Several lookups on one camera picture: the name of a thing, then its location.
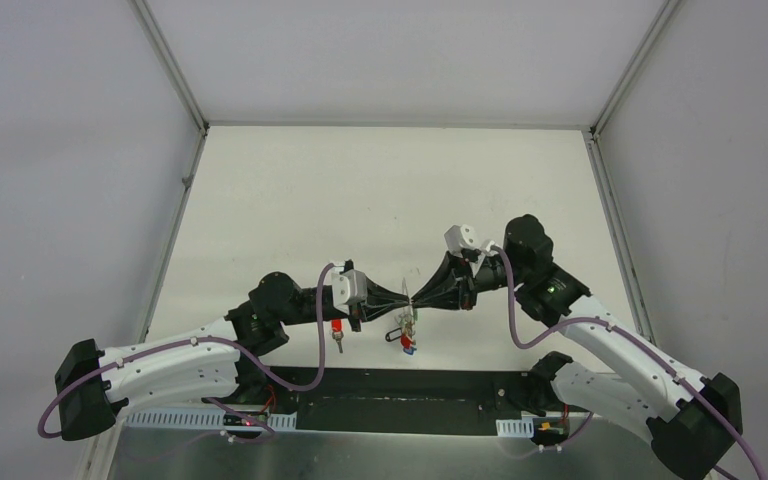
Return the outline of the metal keyring plate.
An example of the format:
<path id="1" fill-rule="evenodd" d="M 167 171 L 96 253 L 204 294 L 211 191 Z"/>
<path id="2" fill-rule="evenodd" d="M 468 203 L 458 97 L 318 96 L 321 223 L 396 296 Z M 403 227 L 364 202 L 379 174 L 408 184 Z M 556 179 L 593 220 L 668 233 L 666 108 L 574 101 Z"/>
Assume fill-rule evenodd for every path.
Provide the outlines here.
<path id="1" fill-rule="evenodd" d="M 416 319 L 416 324 L 417 324 L 418 314 L 417 314 L 416 309 L 413 306 L 413 302 L 412 302 L 412 298 L 411 298 L 411 292 L 410 292 L 410 290 L 408 288 L 407 280 L 405 278 L 402 279 L 401 289 L 402 289 L 402 293 L 406 297 L 406 302 L 409 303 L 409 307 L 405 308 L 405 309 L 402 309 L 402 312 L 400 313 L 400 316 L 399 316 L 400 327 L 401 327 L 401 320 L 405 316 L 412 316 L 413 318 Z"/>

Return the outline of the green tag key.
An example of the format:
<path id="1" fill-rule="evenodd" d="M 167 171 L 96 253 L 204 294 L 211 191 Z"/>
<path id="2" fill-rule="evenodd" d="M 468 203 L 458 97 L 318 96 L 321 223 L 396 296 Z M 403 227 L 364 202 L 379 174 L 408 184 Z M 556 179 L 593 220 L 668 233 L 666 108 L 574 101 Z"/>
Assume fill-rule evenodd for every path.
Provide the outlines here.
<path id="1" fill-rule="evenodd" d="M 412 316 L 405 316 L 401 320 L 401 329 L 405 335 L 413 335 L 416 328 L 416 319 Z"/>

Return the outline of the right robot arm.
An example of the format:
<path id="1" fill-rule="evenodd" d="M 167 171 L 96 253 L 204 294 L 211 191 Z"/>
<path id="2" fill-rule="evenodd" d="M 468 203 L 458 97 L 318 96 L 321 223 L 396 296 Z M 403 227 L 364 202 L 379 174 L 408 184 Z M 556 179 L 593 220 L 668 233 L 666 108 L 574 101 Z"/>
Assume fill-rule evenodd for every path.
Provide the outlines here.
<path id="1" fill-rule="evenodd" d="M 481 293 L 505 289 L 510 316 L 526 313 L 599 359 L 599 374 L 550 352 L 509 389 L 508 403 L 535 415 L 577 407 L 647 443 L 682 479 L 701 479 L 743 432 L 739 388 L 705 375 L 625 329 L 580 280 L 554 260 L 552 239 L 533 215 L 512 219 L 501 243 L 479 241 L 467 225 L 445 234 L 434 276 L 411 299 L 417 309 L 469 310 Z"/>

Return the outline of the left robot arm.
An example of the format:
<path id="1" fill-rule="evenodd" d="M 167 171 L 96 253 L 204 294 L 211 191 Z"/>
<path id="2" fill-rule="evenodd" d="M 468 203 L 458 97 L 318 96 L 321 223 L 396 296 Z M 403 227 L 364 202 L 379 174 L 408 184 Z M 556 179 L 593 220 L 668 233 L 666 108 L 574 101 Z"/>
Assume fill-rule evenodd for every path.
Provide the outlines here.
<path id="1" fill-rule="evenodd" d="M 325 374 L 329 321 L 347 320 L 357 331 L 409 303 L 408 295 L 376 284 L 351 262 L 327 264 L 311 288 L 286 273 L 269 273 L 238 307 L 184 334 L 106 349 L 93 339 L 74 344 L 55 374 L 56 396 L 37 433 L 77 441 L 107 431 L 129 413 L 170 402 L 233 396 L 248 405 L 267 384 L 314 390 Z M 293 383 L 261 358 L 288 342 L 285 326 L 301 324 L 316 327 L 318 364 L 312 380 Z"/>

